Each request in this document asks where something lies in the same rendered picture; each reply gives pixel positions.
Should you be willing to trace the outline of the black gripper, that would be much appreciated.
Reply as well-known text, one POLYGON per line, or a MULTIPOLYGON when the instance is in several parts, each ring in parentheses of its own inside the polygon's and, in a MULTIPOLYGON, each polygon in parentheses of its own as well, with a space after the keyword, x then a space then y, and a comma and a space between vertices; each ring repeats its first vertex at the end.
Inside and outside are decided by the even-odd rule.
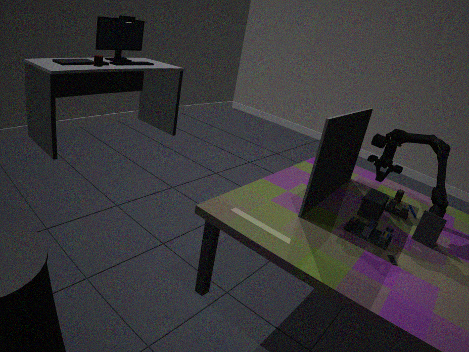
MULTIPOLYGON (((384 150, 383 154, 385 154, 386 157, 391 157, 391 160, 393 160, 393 157, 395 154, 393 153, 389 153, 387 151, 384 150)), ((376 169, 377 169, 377 173, 380 171, 380 168, 381 166, 378 165, 378 162, 379 162, 379 159, 377 156, 375 155, 370 155, 367 159, 368 161, 370 162, 374 162, 374 165, 376 166, 376 169)), ((401 173, 403 170, 402 166, 398 166, 398 165, 392 165, 391 167, 388 167, 384 177, 383 177, 383 180, 386 178, 386 176, 388 175, 388 173, 390 172, 396 172, 396 173, 401 173)))

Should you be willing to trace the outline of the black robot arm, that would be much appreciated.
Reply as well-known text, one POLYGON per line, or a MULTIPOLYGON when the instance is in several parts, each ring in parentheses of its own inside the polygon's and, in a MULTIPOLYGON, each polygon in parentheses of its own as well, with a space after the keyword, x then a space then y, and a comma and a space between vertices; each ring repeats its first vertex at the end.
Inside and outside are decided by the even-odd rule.
MULTIPOLYGON (((428 144, 432 147, 433 151, 437 154, 438 159, 438 174, 437 174, 437 186, 432 190, 432 203, 433 206, 429 209, 429 212, 443 218, 446 213, 448 201, 446 199, 446 167, 447 159, 450 152, 450 146, 443 140, 437 138, 435 135, 423 135, 423 134, 411 134, 401 129, 394 129, 386 136, 376 134, 371 144, 379 148, 384 148, 385 151, 395 154, 397 146, 401 147, 403 143, 419 143, 428 144), (390 139, 391 137, 391 139, 390 139)), ((378 162, 379 166, 383 168, 391 167, 393 161, 391 157, 386 157, 383 154, 378 162)))

